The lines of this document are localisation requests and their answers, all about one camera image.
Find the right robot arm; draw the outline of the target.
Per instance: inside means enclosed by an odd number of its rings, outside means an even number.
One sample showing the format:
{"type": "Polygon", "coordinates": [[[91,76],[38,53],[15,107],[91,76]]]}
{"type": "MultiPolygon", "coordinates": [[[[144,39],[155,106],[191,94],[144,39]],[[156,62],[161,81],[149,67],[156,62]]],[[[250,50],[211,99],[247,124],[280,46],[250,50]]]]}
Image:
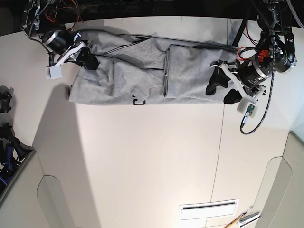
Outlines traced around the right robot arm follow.
{"type": "Polygon", "coordinates": [[[31,41],[39,43],[47,52],[49,78],[61,77],[61,66],[74,63],[88,70],[97,70],[99,62],[91,52],[87,40],[75,31],[81,22],[77,0],[30,0],[25,10],[21,29],[31,41]],[[71,10],[76,19],[71,27],[59,24],[56,17],[60,10],[71,10]]]}

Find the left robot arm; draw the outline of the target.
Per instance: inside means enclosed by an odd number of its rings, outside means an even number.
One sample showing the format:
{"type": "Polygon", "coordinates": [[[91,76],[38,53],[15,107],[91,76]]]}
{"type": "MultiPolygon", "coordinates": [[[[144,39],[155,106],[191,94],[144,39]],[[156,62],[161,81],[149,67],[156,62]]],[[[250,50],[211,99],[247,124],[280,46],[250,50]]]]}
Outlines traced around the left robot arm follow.
{"type": "Polygon", "coordinates": [[[243,46],[236,52],[233,62],[212,62],[214,72],[205,94],[214,95],[217,87],[234,89],[224,97],[224,103],[234,104],[245,97],[258,99],[265,95],[264,81],[275,72],[286,73],[296,65],[295,40],[292,33],[294,8],[288,0],[253,0],[249,11],[255,11],[256,21],[261,28],[260,39],[251,40],[253,47],[243,46]]]}

